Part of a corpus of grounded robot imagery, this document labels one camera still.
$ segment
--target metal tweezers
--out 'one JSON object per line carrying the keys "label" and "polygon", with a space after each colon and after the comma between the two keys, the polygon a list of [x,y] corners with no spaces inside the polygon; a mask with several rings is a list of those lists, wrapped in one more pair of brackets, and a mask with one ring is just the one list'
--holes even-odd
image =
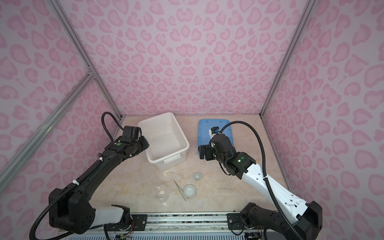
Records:
{"label": "metal tweezers", "polygon": [[181,196],[183,197],[184,201],[187,201],[184,196],[183,196],[183,190],[181,189],[181,187],[175,182],[176,186],[177,186],[177,189],[179,190]]}

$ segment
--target black mounting plate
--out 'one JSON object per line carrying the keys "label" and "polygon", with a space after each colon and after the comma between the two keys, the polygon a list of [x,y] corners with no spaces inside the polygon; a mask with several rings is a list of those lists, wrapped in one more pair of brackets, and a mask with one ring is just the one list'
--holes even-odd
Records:
{"label": "black mounting plate", "polygon": [[134,214],[131,215],[135,225],[133,231],[144,231],[147,224],[147,215],[146,214]]}
{"label": "black mounting plate", "polygon": [[243,230],[244,226],[240,219],[241,214],[227,214],[227,223],[229,230]]}

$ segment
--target bin handle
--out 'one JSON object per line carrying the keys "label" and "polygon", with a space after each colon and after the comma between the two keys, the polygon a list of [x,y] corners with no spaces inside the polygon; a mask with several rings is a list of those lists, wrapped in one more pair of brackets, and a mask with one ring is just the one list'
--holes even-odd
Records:
{"label": "bin handle", "polygon": [[172,162],[172,161],[174,161],[176,159],[179,159],[179,158],[181,158],[181,154],[180,153],[178,153],[176,155],[173,155],[172,157],[164,159],[163,162],[164,163],[169,163],[169,162]]}

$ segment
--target blue lid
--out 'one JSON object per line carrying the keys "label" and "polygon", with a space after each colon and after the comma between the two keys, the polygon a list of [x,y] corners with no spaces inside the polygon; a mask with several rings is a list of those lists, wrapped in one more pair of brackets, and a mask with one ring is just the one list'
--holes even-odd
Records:
{"label": "blue lid", "polygon": [[[220,130],[229,123],[226,119],[202,119],[199,121],[199,136],[197,139],[197,146],[200,145],[207,145],[209,141],[211,140],[211,137],[209,136],[209,130],[213,127],[219,127]],[[231,126],[228,126],[224,132],[227,137],[229,137],[229,140],[233,144],[233,137],[232,137],[232,128]]]}

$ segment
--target beige table surface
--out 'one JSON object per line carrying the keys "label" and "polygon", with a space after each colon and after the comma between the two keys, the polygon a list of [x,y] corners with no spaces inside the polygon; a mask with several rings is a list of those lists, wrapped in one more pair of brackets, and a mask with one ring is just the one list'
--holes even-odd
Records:
{"label": "beige table surface", "polygon": [[[125,117],[122,126],[137,126],[138,122],[149,117]],[[226,176],[217,161],[200,160],[197,153],[198,125],[201,119],[245,121],[256,129],[262,139],[267,173],[286,186],[258,115],[176,116],[176,119],[190,144],[187,160],[162,172],[148,162],[144,152],[127,159],[97,188],[90,201],[92,207],[118,204],[129,207],[131,212],[216,212],[240,211],[249,202],[254,202],[264,208],[276,209],[251,185],[237,177]],[[232,134],[236,151],[248,153],[261,164],[261,152],[253,132],[245,125],[234,124]],[[192,178],[195,172],[202,175],[199,181]],[[174,180],[181,188],[188,184],[194,185],[195,196],[184,201]],[[158,187],[164,188],[169,195],[164,203],[156,198]]]}

